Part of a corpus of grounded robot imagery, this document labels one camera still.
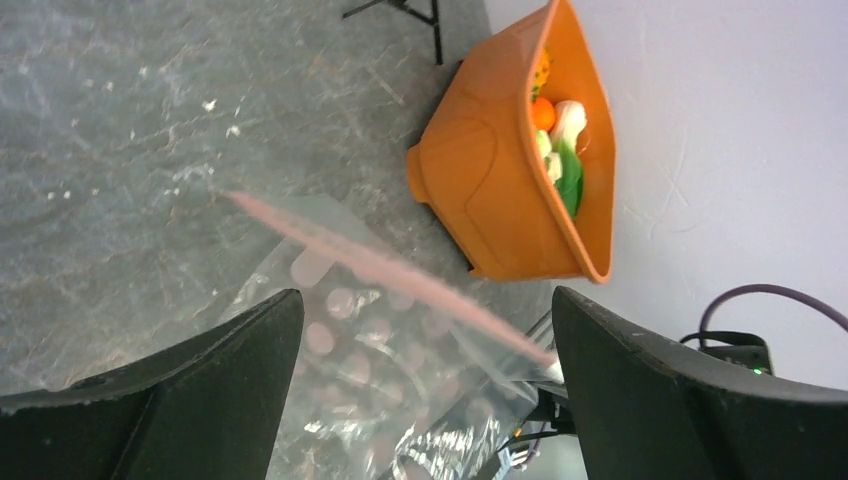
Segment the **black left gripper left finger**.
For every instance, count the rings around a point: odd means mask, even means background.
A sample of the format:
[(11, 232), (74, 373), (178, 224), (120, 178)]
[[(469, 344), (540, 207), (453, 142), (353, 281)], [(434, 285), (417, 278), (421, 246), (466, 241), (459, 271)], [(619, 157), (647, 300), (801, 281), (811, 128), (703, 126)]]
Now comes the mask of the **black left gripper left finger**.
[(5, 479), (262, 479), (304, 324), (284, 290), (60, 391), (1, 400)]

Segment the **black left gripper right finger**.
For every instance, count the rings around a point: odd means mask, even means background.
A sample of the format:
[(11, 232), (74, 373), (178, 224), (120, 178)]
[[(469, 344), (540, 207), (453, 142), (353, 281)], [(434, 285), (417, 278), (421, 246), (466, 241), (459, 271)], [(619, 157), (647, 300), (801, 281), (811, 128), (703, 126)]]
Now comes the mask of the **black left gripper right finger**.
[(847, 394), (757, 374), (557, 288), (552, 321), (592, 479), (843, 479)]

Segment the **clear pink-dotted zip bag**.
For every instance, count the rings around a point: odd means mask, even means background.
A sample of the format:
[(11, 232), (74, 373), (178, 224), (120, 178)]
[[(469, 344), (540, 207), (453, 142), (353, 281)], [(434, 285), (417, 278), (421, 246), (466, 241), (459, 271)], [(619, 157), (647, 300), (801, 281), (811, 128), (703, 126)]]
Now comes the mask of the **clear pink-dotted zip bag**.
[(271, 479), (469, 479), (559, 383), (547, 338), (401, 258), (327, 197), (229, 199), (280, 236), (230, 313), (292, 289), (300, 349)]

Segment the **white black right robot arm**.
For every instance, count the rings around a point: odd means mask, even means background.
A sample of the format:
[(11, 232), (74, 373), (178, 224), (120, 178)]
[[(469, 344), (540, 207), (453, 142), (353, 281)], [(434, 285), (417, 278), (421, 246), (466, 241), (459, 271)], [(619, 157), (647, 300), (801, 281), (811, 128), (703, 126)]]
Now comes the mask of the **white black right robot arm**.
[(684, 336), (681, 344), (698, 341), (698, 351), (713, 358), (733, 363), (757, 375), (773, 375), (767, 342), (754, 334), (734, 331), (698, 331)]

